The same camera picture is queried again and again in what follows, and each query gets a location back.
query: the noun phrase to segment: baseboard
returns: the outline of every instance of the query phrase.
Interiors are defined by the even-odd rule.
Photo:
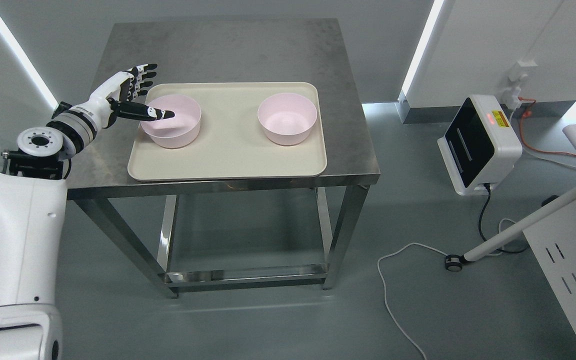
[[[574,100],[537,102],[530,110],[533,117],[562,117],[574,103]],[[460,106],[410,107],[403,92],[399,94],[399,101],[395,106],[402,124],[450,123],[460,108]],[[518,114],[526,107],[528,104],[517,109]],[[504,105],[502,108],[506,115],[510,115],[510,111]]]

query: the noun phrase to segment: led light strip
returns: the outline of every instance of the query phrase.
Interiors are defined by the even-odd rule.
[[[419,63],[421,58],[426,52],[426,47],[428,47],[428,41],[430,40],[430,34],[432,34],[435,24],[437,23],[437,18],[439,18],[439,12],[444,6],[444,0],[434,0],[432,7],[430,8],[430,13],[428,14],[428,19],[425,21],[425,26],[421,32],[421,37],[419,38],[419,43],[416,44],[416,50],[414,50],[414,55],[412,56],[412,61],[410,62],[410,67],[404,78],[404,83],[401,86],[401,91],[404,95],[408,94],[412,80],[417,73],[419,68]]]
[[[37,88],[37,90],[45,100],[48,107],[50,107],[50,109],[55,109],[57,107],[57,100],[55,99],[55,96],[50,91],[50,89],[48,89],[48,86],[46,86],[46,83],[37,72],[37,69],[30,62],[28,55],[26,55],[23,48],[21,48],[21,45],[19,45],[17,39],[15,39],[12,32],[10,32],[9,27],[7,27],[6,23],[4,22],[1,16],[0,16],[0,35],[2,39],[6,42],[10,50],[13,52],[13,54],[16,56],[16,58],[19,60],[19,64],[23,66],[23,69],[25,70],[26,74],[30,77],[30,80],[32,80],[34,86]]]

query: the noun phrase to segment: plastic tray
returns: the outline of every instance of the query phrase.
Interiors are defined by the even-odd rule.
[[[265,98],[294,92],[317,107],[310,135],[293,146],[270,141],[257,111]],[[227,82],[160,84],[146,103],[160,96],[183,94],[201,106],[201,130],[182,148],[162,148],[139,128],[128,173],[140,182],[240,178],[292,178],[321,174],[327,166],[317,89],[308,82]]]

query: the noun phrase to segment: gray floor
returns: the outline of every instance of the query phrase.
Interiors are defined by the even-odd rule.
[[[371,187],[338,284],[160,294],[74,204],[59,251],[64,359],[420,359],[383,303],[377,259],[410,242],[462,254],[480,243],[481,196],[459,196],[436,140],[446,123],[402,125],[393,104],[365,106],[382,176]],[[530,119],[535,145],[569,149],[563,121]],[[529,155],[493,193],[484,232],[521,219],[576,185],[576,171]],[[343,189],[328,192],[336,217]],[[113,201],[135,232],[158,239],[163,198]],[[187,198],[175,269],[318,259],[311,190]],[[487,257],[460,273],[410,248],[382,262],[389,304],[430,359],[576,359],[576,337],[531,251]]]

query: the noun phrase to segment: plastic bowl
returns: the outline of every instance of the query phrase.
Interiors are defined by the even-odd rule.
[[[182,148],[199,135],[202,109],[193,98],[181,94],[164,95],[148,102],[149,107],[172,110],[174,116],[155,121],[140,121],[141,129],[162,148]]]
[[[275,144],[297,145],[310,135],[317,122],[317,107],[298,93],[276,93],[257,110],[265,136]]]

